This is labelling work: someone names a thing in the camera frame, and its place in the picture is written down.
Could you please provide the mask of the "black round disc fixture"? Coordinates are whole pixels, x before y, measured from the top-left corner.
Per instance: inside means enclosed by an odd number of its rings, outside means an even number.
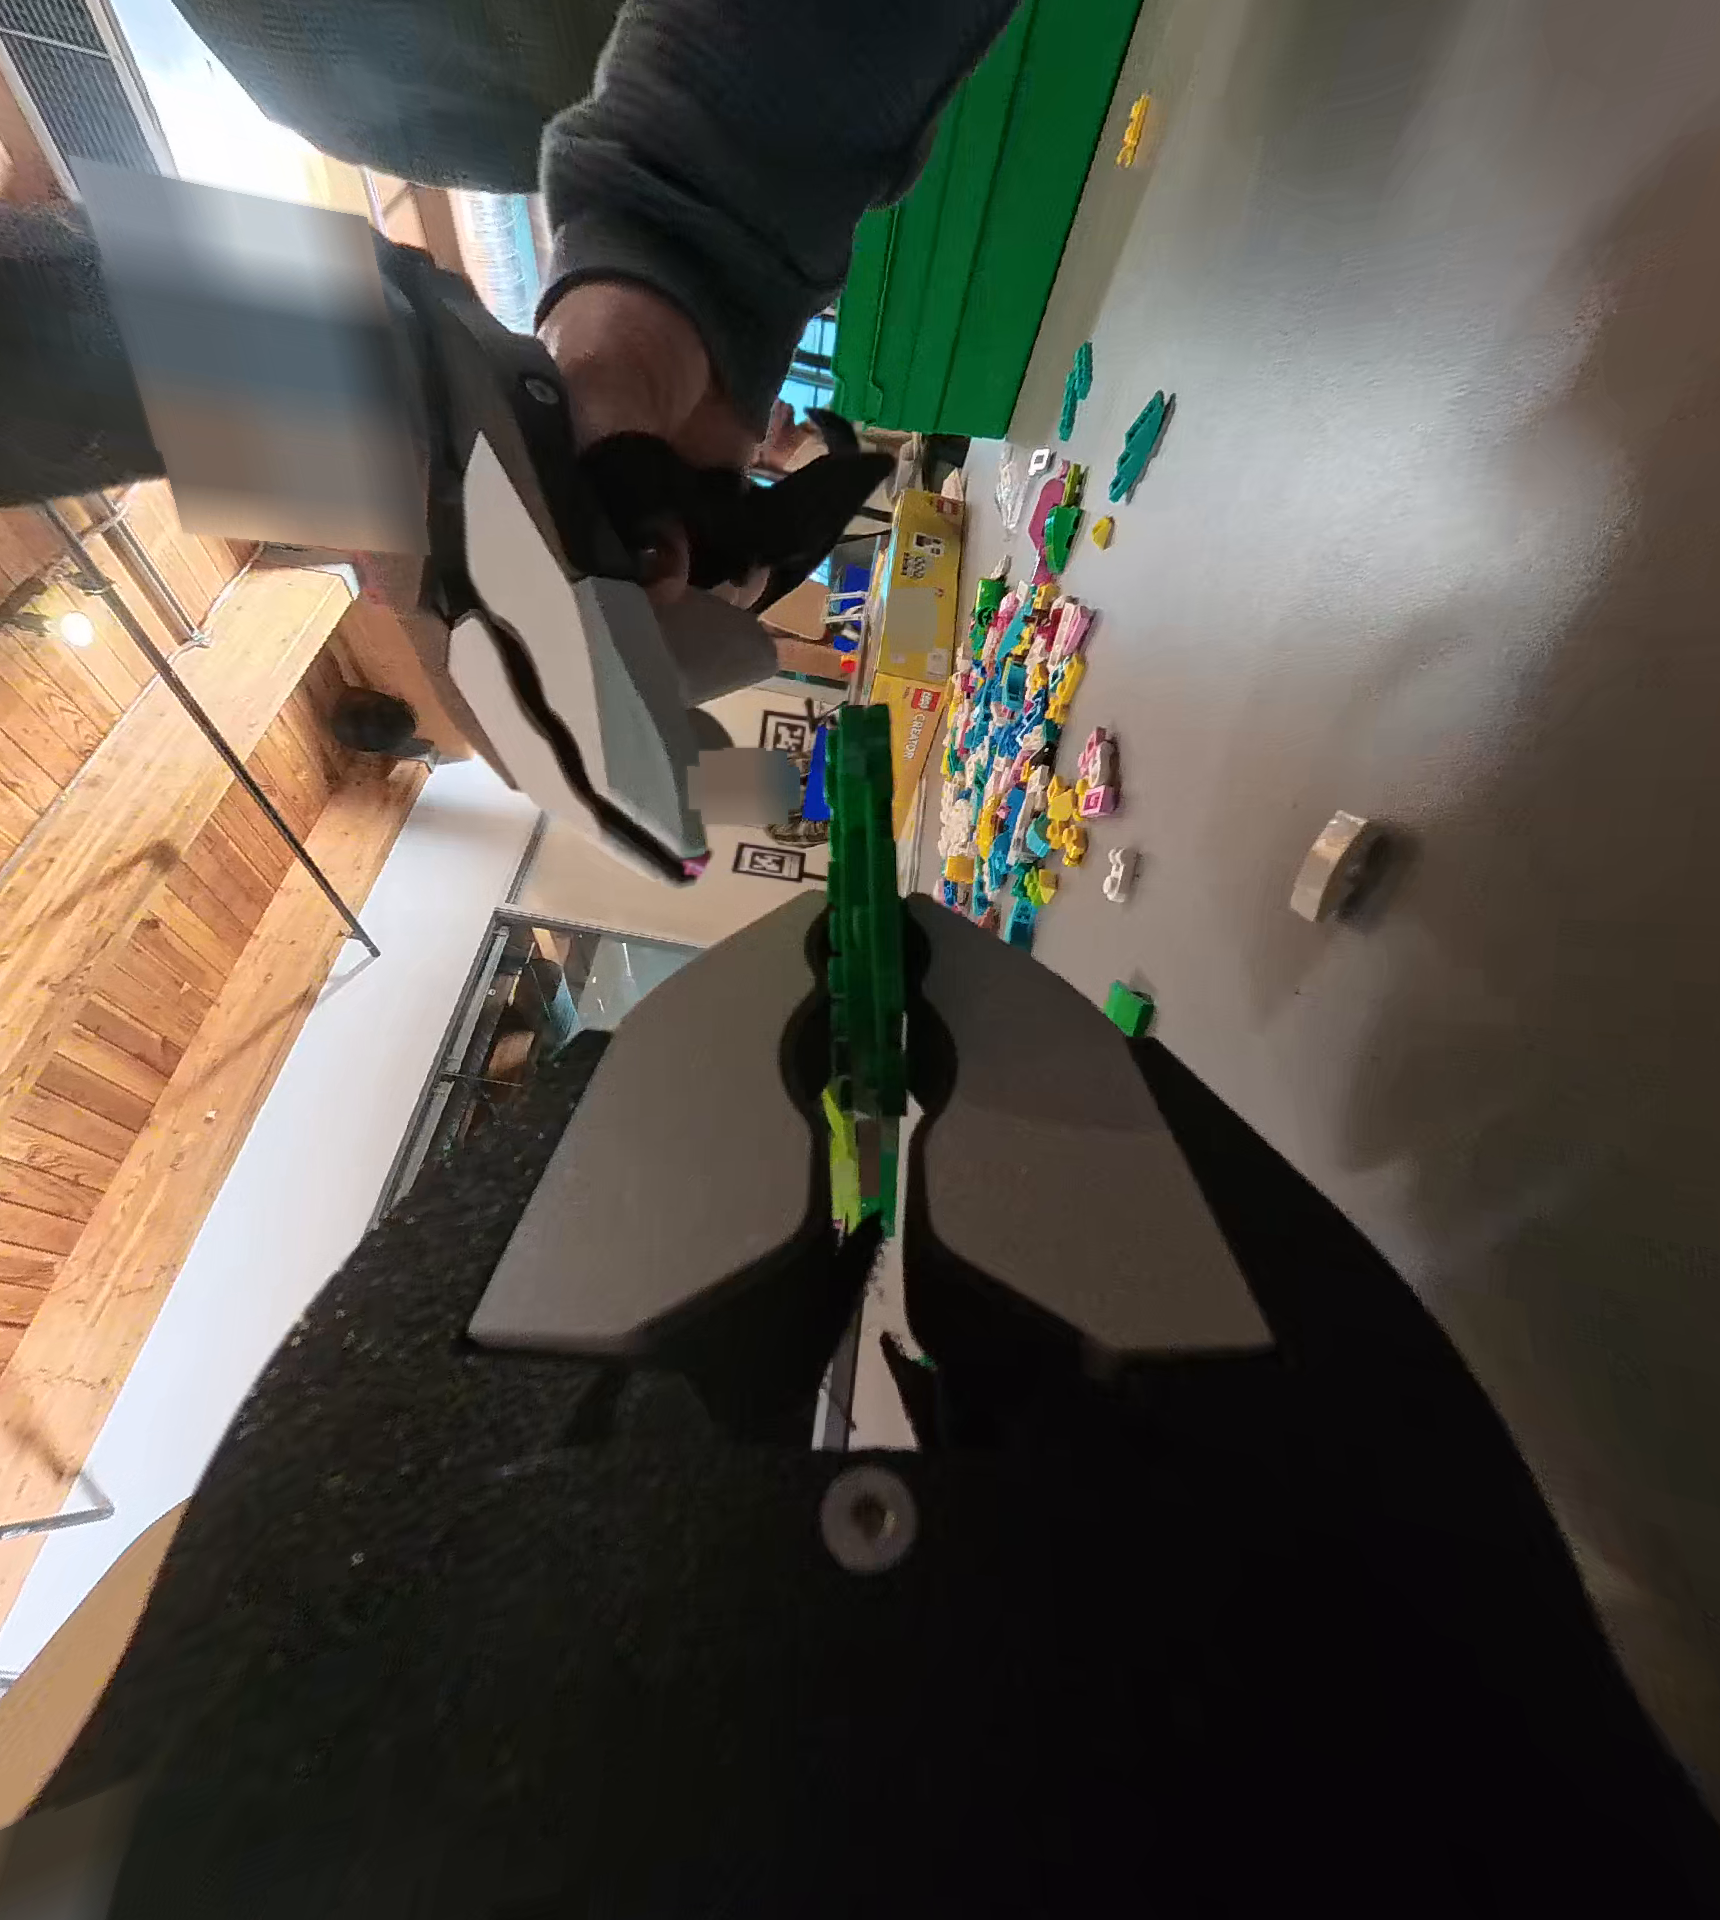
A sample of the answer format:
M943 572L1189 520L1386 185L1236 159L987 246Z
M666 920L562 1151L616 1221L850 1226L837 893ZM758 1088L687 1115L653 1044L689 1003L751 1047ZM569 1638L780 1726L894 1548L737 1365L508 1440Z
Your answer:
M438 762L438 749L417 731L416 709L392 693L344 689L332 707L328 729L333 743L353 756Z

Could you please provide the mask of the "green storage bin stack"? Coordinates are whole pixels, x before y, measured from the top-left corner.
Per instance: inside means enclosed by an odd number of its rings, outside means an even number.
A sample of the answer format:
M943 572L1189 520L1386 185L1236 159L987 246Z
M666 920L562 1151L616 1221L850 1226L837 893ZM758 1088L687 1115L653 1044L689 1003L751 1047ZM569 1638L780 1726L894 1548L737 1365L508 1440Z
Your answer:
M855 229L831 409L855 424L1007 434L1138 3L1027 3L943 110L914 187Z

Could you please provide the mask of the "white flat lego plate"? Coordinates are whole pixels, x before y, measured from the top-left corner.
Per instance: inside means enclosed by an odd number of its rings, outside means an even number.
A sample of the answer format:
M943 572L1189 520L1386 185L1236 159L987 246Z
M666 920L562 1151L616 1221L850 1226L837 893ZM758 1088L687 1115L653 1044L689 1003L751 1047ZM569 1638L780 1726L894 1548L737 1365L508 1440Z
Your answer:
M1386 822L1333 812L1303 853L1287 893L1287 911L1309 927L1346 917L1374 883L1389 849Z

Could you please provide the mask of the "wall air vent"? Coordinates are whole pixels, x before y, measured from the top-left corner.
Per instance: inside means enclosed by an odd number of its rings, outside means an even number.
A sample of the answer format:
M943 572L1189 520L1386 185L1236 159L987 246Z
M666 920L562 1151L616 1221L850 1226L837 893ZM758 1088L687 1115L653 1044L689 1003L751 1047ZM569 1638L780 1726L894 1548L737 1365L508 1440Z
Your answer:
M68 180L80 162L177 177L167 133L111 4L0 3L0 57Z

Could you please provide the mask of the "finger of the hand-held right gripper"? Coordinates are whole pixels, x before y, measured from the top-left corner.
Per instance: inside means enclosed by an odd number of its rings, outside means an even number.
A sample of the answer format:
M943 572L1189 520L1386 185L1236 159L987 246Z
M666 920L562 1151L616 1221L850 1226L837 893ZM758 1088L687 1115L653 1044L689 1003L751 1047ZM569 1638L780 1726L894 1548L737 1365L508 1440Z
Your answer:
M583 769L600 796L670 858L700 858L687 795L698 744L647 594L630 583L575 583L593 709Z
M670 858L607 805L586 769L593 747L591 675L575 583L485 437L460 481L458 526L470 605L448 630L445 677L508 776L556 827L600 842L622 865L668 886L704 876L709 849L698 817L698 858Z

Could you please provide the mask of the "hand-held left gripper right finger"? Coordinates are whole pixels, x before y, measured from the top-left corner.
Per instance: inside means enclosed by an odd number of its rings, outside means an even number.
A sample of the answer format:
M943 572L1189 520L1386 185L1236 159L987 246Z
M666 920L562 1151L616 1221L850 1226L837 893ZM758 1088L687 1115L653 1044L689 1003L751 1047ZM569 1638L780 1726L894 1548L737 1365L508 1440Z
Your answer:
M1276 1337L1134 1044L1059 974L905 906L898 1390L919 1448L1250 1422Z

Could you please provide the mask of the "person's right forearm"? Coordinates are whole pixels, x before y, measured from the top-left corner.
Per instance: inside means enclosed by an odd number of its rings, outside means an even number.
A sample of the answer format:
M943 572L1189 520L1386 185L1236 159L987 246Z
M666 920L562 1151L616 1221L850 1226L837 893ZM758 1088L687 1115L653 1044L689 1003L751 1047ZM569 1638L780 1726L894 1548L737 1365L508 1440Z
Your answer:
M190 3L274 125L429 189L535 196L535 322L623 284L766 427L865 214L917 180L1001 3Z

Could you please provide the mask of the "pastel colourful lego piece pile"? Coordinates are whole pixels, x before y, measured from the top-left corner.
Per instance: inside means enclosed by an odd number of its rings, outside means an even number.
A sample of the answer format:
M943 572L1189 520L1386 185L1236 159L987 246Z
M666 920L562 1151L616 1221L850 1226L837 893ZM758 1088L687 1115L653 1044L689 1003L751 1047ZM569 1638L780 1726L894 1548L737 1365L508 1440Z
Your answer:
M996 509L1016 549L975 584L941 735L934 901L1020 951L1034 949L1091 830L1126 796L1118 735L1074 729L1097 612L1067 592L1065 575L1081 540L1112 544L1113 511L1134 499L1176 411L1167 392L1141 405L1089 512L1089 471L1065 451L1091 381L1081 344L1053 443L1001 454Z

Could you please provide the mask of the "green lego build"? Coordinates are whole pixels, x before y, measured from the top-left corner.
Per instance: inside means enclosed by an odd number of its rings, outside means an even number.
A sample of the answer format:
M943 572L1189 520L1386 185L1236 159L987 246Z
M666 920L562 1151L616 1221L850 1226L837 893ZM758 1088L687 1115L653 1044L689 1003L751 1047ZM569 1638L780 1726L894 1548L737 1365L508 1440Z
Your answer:
M823 986L831 1217L896 1235L905 1116L905 914L896 876L892 717L841 709L826 731Z

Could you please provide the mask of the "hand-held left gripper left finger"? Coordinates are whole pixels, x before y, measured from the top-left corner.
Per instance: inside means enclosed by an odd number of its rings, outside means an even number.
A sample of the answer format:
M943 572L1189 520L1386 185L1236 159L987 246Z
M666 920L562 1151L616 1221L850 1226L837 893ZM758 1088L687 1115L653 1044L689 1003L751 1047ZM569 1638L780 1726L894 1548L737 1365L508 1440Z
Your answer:
M490 1352L675 1377L810 1444L883 1231L833 1213L823 893L704 949L604 1038L468 1323Z

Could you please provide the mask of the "yellow lego box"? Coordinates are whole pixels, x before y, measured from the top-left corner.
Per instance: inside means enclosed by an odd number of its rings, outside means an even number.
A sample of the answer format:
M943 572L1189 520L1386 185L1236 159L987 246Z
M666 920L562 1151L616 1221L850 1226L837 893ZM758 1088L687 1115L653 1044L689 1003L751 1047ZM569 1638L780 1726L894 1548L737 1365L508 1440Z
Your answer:
M855 698L888 714L889 825L904 838L951 701L960 624L964 505L900 493L872 564Z

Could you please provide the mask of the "person's dark knit sweater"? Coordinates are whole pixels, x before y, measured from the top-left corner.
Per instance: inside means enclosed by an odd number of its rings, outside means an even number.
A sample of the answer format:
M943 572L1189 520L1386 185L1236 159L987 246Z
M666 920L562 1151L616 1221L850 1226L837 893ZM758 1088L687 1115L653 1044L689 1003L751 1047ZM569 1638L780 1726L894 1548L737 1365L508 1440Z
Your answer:
M0 511L166 473L81 212L0 201Z

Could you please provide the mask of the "person's right hand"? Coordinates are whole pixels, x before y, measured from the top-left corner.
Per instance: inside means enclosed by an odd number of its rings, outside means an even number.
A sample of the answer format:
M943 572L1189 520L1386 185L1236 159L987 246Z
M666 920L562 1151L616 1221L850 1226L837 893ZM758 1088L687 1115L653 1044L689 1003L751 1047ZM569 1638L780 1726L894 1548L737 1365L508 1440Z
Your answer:
M778 401L761 433L722 389L704 338L653 290L582 281L547 295L535 338L556 365L578 444L659 444L698 473L787 473L823 451L810 421Z

